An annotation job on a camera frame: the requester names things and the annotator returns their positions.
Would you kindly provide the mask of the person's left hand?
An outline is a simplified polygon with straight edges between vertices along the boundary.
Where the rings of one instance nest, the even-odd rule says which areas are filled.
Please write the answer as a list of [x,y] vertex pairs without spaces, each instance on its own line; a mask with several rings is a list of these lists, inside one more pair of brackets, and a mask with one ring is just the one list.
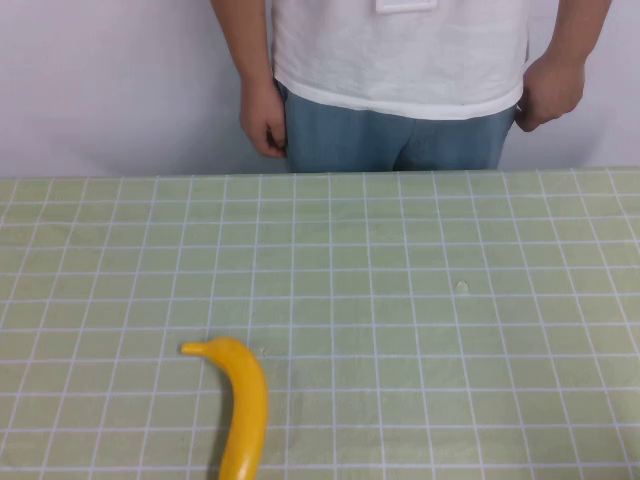
[[516,124],[523,132],[532,132],[572,112],[582,99],[584,85],[584,61],[543,54],[524,74]]

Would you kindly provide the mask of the person's right hand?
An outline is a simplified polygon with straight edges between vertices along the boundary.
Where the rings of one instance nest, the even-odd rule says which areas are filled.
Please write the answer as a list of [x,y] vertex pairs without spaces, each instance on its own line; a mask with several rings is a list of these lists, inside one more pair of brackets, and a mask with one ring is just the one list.
[[259,154],[271,158],[286,157],[284,103],[271,80],[241,82],[240,122]]

